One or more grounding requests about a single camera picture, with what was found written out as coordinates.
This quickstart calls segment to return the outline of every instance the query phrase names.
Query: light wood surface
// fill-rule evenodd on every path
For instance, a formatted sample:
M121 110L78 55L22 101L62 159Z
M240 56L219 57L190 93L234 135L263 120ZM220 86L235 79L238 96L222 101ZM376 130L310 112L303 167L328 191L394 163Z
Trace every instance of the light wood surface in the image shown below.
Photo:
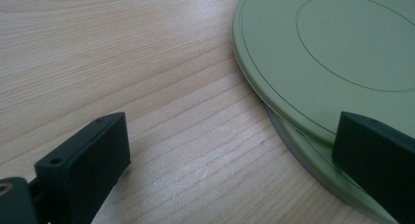
M126 112L93 223L372 223L288 152L231 44L238 0L0 0L0 177Z

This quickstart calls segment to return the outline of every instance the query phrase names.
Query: screw hole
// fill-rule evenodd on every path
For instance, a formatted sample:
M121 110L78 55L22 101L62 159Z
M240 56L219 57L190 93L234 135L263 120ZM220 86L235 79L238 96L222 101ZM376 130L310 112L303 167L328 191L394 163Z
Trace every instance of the screw hole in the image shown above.
M0 197L8 193L12 190L13 184L12 183L1 183L0 184Z
M59 158L59 157L54 157L54 158L52 158L51 159L51 164L58 164L58 163L60 163L62 161L62 159L61 158Z

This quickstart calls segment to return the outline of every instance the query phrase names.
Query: wood grain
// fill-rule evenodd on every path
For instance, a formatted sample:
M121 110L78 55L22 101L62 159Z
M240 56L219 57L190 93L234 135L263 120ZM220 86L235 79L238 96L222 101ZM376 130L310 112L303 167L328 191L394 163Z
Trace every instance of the wood grain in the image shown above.
M0 177L101 115L132 164L94 223L372 223L275 133L231 45L238 0L0 0Z

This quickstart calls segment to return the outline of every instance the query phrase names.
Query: wooden table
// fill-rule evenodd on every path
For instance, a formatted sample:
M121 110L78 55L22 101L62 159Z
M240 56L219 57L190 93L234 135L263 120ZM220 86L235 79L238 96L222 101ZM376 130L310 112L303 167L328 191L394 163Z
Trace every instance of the wooden table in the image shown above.
M231 44L238 0L0 0L0 177L126 112L93 223L371 223L288 152Z

